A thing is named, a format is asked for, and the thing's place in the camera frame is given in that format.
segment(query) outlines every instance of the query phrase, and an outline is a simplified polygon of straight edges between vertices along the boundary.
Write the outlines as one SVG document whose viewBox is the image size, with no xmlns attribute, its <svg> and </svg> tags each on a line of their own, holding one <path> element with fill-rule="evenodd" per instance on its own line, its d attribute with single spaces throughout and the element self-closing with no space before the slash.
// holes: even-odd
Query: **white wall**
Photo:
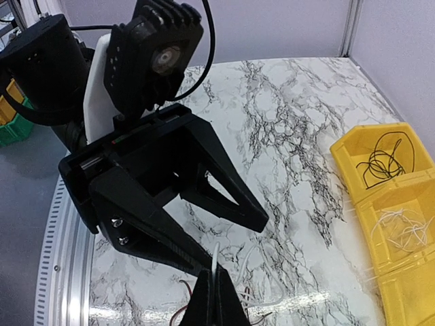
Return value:
<svg viewBox="0 0 435 326">
<path fill-rule="evenodd" d="M 435 1 L 364 0 L 351 57 L 435 157 Z"/>
<path fill-rule="evenodd" d="M 128 22 L 135 0 L 62 0 L 74 25 Z M 201 0 L 179 0 L 203 15 Z M 338 56 L 349 0 L 209 0 L 217 33 L 215 62 L 291 56 Z M 83 32 L 90 46 L 104 32 Z M 205 33 L 192 64 L 208 53 Z"/>
</svg>

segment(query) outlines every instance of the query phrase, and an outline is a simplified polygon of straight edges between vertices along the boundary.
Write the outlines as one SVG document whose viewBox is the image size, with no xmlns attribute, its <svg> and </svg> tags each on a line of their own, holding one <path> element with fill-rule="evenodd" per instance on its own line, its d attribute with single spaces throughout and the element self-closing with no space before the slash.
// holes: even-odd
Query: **camera lens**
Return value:
<svg viewBox="0 0 435 326">
<path fill-rule="evenodd" d="M 177 46 L 171 46 L 159 51 L 152 64 L 152 70 L 159 75 L 164 75 L 170 72 L 177 63 L 181 55 L 180 49 Z"/>
</svg>

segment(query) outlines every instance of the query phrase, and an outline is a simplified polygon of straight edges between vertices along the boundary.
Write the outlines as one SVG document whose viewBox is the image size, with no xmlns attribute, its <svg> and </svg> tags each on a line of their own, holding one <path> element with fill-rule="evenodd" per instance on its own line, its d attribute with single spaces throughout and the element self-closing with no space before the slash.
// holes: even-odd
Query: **metal frame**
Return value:
<svg viewBox="0 0 435 326">
<path fill-rule="evenodd" d="M 94 235 L 59 177 L 39 261 L 34 326 L 88 326 Z"/>
<path fill-rule="evenodd" d="M 360 20 L 362 3 L 364 0 L 350 0 L 349 11 L 347 13 L 345 32 L 341 42 L 338 56 L 349 57 L 349 53 L 355 39 L 358 21 Z"/>
<path fill-rule="evenodd" d="M 9 7 L 11 8 L 14 18 L 20 30 L 23 31 L 27 28 L 26 20 L 24 19 L 24 13 L 22 12 L 21 5 L 18 0 L 7 0 Z"/>
</svg>

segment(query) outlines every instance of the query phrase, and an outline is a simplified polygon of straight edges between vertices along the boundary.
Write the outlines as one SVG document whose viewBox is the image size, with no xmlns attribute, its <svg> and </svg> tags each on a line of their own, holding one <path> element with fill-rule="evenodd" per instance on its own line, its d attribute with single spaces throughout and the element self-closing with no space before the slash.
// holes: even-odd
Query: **white wire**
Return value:
<svg viewBox="0 0 435 326">
<path fill-rule="evenodd" d="M 213 258 L 211 259 L 211 277 L 213 279 L 213 286 L 214 284 L 216 284 L 216 269 L 218 268 L 219 249 L 220 249 L 220 242 L 217 242 L 213 250 Z"/>
<path fill-rule="evenodd" d="M 251 249 L 247 252 L 245 259 L 243 260 L 242 266 L 240 267 L 239 270 L 239 275 L 237 276 L 237 280 L 236 283 L 234 284 L 234 287 L 238 287 L 240 285 L 240 282 L 242 281 L 242 277 L 245 273 L 246 270 L 246 266 L 247 266 L 247 261 L 249 259 L 249 256 L 252 254 L 252 251 L 254 251 L 254 249 L 256 248 L 256 246 L 252 246 Z"/>
<path fill-rule="evenodd" d="M 249 249 L 249 251 L 247 252 L 246 257 L 243 260 L 243 263 L 242 263 L 241 268 L 239 270 L 239 275 L 237 276 L 237 280 L 236 280 L 236 282 L 234 284 L 234 287 L 238 287 L 240 285 L 241 280 L 243 278 L 244 271 L 246 270 L 247 261 L 248 261 L 249 257 L 251 256 L 251 254 L 252 254 L 252 252 L 254 251 L 255 248 L 259 249 L 259 252 L 260 252 L 260 254 L 261 254 L 262 258 L 263 258 L 263 261 L 264 261 L 264 265 L 266 266 L 266 269 L 268 270 L 269 274 L 272 276 L 273 280 L 278 284 L 278 288 L 279 288 L 279 291 L 281 292 L 281 295 L 280 295 L 278 300 L 275 300 L 273 302 L 253 302 L 253 301 L 248 301 L 248 300 L 243 299 L 243 296 L 245 296 L 245 297 L 248 297 L 248 298 L 254 300 L 255 297 L 253 295 L 248 294 L 246 292 L 237 291 L 237 294 L 239 295 L 239 300 L 240 300 L 240 302 L 243 302 L 244 304 L 247 304 L 248 307 L 269 307 L 269 306 L 276 306 L 277 304 L 280 304 L 284 300 L 284 297 L 285 297 L 284 286 L 279 281 L 279 279 L 277 277 L 275 277 L 275 275 L 272 273 L 272 268 L 269 265 L 269 263 L 267 262 L 266 257 L 264 256 L 261 248 L 256 246 L 256 245 L 252 246 Z M 217 242 L 215 244 L 215 248 L 213 250 L 213 257 L 211 259 L 211 275 L 212 275 L 212 278 L 213 278 L 213 286 L 215 284 L 216 269 L 218 267 L 219 249 L 220 249 L 220 242 Z"/>
<path fill-rule="evenodd" d="M 272 276 L 273 280 L 278 284 L 278 288 L 279 288 L 279 290 L 281 292 L 281 295 L 280 295 L 278 300 L 275 300 L 273 302 L 253 302 L 253 301 L 249 301 L 249 300 L 243 299 L 243 295 L 246 296 L 246 297 L 250 297 L 251 299 L 255 299 L 254 296 L 252 296 L 250 294 L 247 294 L 245 292 L 237 292 L 239 294 L 239 297 L 240 297 L 239 299 L 244 304 L 247 304 L 248 307 L 270 307 L 270 306 L 276 306 L 276 305 L 280 304 L 284 300 L 284 297 L 285 297 L 284 286 L 281 283 L 281 281 L 278 280 L 278 278 L 275 277 L 275 275 L 272 273 L 272 268 L 269 265 L 269 263 L 267 262 L 267 259 L 264 256 L 261 248 L 257 247 L 256 245 L 252 246 L 252 248 L 248 251 L 248 253 L 247 253 L 246 257 L 245 257 L 245 260 L 242 263 L 241 269 L 239 271 L 239 277 L 237 278 L 237 281 L 236 281 L 236 284 L 237 284 L 236 286 L 238 286 L 239 283 L 241 282 L 242 275 L 244 274 L 244 271 L 246 269 L 247 260 L 249 259 L 249 256 L 252 254 L 252 251 L 255 248 L 259 249 L 259 252 L 260 252 L 260 254 L 261 254 L 262 258 L 263 258 L 263 261 L 264 261 L 264 265 L 266 266 L 266 269 L 268 270 L 269 274 Z"/>
</svg>

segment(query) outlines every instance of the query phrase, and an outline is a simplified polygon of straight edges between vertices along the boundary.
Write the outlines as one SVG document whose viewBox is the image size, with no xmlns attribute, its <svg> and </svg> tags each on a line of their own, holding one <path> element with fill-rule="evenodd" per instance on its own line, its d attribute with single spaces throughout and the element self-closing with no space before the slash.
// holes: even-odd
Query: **green storage bin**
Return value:
<svg viewBox="0 0 435 326">
<path fill-rule="evenodd" d="M 32 105 L 27 98 L 24 100 L 23 105 L 32 109 Z M 0 147 L 27 139 L 32 128 L 33 123 L 17 113 L 9 124 L 0 126 Z"/>
</svg>

